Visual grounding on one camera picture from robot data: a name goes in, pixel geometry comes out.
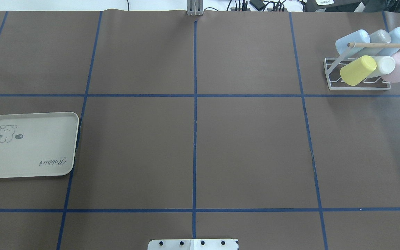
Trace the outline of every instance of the power adapter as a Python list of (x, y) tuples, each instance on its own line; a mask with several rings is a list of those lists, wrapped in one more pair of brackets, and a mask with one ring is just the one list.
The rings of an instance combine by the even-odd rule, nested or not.
[(239, 10), (239, 8), (234, 8), (234, 7), (231, 7), (231, 11), (237, 11), (238, 12), (238, 10)]
[(249, 3), (256, 8), (256, 10), (261, 11), (262, 9), (265, 8), (265, 4), (262, 2), (262, 0), (251, 0)]
[[(268, 8), (266, 8), (266, 10), (267, 11), (273, 11), (273, 8), (268, 7)], [(279, 11), (279, 12), (281, 12), (281, 11), (288, 12), (287, 8), (278, 8), (277, 11)]]

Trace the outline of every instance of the wooden rod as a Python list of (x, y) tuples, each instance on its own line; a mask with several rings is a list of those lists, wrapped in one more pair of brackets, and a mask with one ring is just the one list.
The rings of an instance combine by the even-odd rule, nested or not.
[(348, 47), (362, 48), (400, 48), (400, 44), (348, 43)]

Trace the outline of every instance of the metal bracket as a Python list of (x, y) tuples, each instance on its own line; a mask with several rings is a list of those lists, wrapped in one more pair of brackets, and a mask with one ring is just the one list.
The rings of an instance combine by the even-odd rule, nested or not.
[(203, 16), (203, 0), (187, 0), (188, 16)]
[(237, 239), (151, 240), (148, 250), (239, 250)]

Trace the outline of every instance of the white plate with holes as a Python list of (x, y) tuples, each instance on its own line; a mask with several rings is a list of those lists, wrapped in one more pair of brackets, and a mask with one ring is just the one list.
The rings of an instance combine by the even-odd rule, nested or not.
[(237, 239), (151, 240), (148, 250), (239, 250)]
[(79, 121), (73, 112), (0, 115), (0, 178), (69, 173)]

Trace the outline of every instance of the light blue cup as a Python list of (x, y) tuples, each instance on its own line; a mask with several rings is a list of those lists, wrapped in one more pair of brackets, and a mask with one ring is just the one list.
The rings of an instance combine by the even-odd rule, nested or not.
[[(336, 41), (336, 49), (341, 55), (345, 49), (347, 49), (347, 44), (350, 42), (356, 42), (356, 43), (369, 43), (370, 42), (370, 36), (365, 30), (358, 30), (356, 32), (353, 32), (349, 35), (344, 36), (343, 38), (339, 38)], [(356, 54), (359, 52), (362, 48), (353, 48), (347, 55), (347, 57), (351, 57), (352, 55)]]

